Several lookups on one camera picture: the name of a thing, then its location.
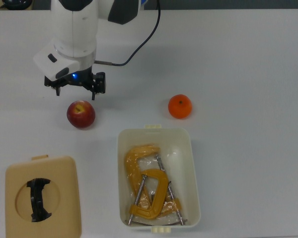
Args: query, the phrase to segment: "white plastic bin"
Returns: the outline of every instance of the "white plastic bin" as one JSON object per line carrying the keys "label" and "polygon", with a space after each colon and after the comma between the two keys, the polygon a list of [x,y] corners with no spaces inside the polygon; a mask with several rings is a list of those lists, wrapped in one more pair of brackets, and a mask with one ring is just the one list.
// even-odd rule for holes
{"label": "white plastic bin", "polygon": [[172,181],[176,197],[179,198],[181,213],[187,222],[184,226],[141,226],[131,225],[131,229],[150,229],[152,232],[170,232],[171,228],[190,228],[200,220],[200,204],[197,191],[197,181],[193,162],[191,140],[189,133],[182,128],[149,128],[126,129],[118,136],[118,184],[119,207],[121,221],[127,226],[129,209],[133,204],[134,195],[129,184],[124,158],[126,153],[135,146],[155,144],[161,148],[161,159]]}

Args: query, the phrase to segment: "red apple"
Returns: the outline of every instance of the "red apple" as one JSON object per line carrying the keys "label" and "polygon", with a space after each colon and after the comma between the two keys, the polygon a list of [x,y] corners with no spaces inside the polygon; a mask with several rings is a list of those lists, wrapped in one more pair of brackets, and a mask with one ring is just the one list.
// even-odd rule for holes
{"label": "red apple", "polygon": [[69,122],[77,128],[86,128],[95,120],[95,110],[87,101],[73,102],[67,111]]}

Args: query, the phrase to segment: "black handle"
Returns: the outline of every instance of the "black handle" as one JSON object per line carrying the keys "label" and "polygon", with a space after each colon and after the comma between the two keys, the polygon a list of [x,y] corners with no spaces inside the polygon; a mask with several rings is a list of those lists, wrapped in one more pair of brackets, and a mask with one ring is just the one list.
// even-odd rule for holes
{"label": "black handle", "polygon": [[32,222],[41,222],[48,219],[52,213],[48,213],[43,207],[42,190],[44,185],[49,184],[46,178],[35,178],[27,182],[26,186],[31,188]]}

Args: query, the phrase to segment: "table surface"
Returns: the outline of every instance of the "table surface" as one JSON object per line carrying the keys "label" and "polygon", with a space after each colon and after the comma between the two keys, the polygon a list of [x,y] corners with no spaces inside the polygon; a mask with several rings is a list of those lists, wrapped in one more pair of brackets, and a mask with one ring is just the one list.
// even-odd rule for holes
{"label": "table surface", "polygon": [[[124,62],[149,35],[156,11],[130,24],[98,24],[97,60]],[[4,174],[33,156],[76,161],[82,238],[151,237],[119,217],[117,136],[126,128],[182,127],[192,140],[201,220],[172,237],[298,236],[298,10],[163,11],[152,39],[125,67],[104,71],[107,92],[91,101],[43,85],[33,56],[52,38],[49,11],[0,12],[0,238]],[[168,99],[194,106],[173,119]],[[75,129],[69,104],[88,100],[96,124]]]}

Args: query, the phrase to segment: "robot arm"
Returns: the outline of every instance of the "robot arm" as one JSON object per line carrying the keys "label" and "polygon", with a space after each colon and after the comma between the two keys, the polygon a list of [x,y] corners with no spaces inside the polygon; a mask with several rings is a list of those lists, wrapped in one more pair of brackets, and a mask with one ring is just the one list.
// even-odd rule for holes
{"label": "robot arm", "polygon": [[105,73],[92,74],[96,55],[98,19],[125,24],[134,19],[142,0],[52,0],[54,37],[34,56],[45,74],[45,86],[83,86],[95,94],[105,93]]}

